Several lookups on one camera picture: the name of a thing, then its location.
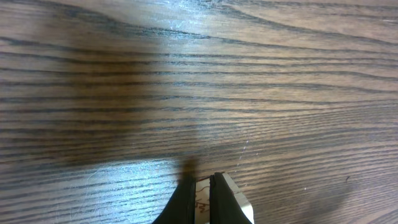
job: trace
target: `black object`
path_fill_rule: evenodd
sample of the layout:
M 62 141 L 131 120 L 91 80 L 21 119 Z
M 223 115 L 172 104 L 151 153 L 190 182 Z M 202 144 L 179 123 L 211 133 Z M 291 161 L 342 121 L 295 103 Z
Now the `black object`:
M 195 187 L 195 178 L 185 176 L 153 224 L 194 224 Z M 210 224 L 251 224 L 219 172 L 210 176 Z

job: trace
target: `wood grain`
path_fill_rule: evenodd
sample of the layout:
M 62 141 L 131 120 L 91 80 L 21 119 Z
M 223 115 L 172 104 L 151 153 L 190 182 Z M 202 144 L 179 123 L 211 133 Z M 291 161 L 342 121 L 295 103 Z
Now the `wood grain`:
M 0 223 L 151 223 L 188 157 L 256 223 L 398 222 L 397 15 L 0 0 Z

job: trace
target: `wooden table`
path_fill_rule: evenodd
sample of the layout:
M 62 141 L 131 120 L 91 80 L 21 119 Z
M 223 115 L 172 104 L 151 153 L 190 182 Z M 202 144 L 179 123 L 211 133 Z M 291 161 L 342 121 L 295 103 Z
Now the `wooden table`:
M 398 222 L 398 1 L 0 0 L 0 223 Z

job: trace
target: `wooden surface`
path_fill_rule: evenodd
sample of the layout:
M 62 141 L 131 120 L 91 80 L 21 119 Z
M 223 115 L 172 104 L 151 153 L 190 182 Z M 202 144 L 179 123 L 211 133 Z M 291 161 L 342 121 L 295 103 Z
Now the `wooden surface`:
M 0 223 L 398 222 L 398 1 L 0 0 Z

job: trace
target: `white plastic part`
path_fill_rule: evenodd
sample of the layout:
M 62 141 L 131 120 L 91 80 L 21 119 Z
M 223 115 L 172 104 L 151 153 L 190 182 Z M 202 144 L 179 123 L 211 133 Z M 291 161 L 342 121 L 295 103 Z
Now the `white plastic part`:
M 239 187 L 235 184 L 232 178 L 227 174 L 223 174 L 225 181 L 230 189 L 234 192 L 234 196 L 243 213 L 254 224 L 253 207 L 248 199 L 244 196 Z M 195 223 L 196 224 L 209 224 L 210 222 L 210 179 L 204 179 L 197 182 L 197 192 L 195 197 Z

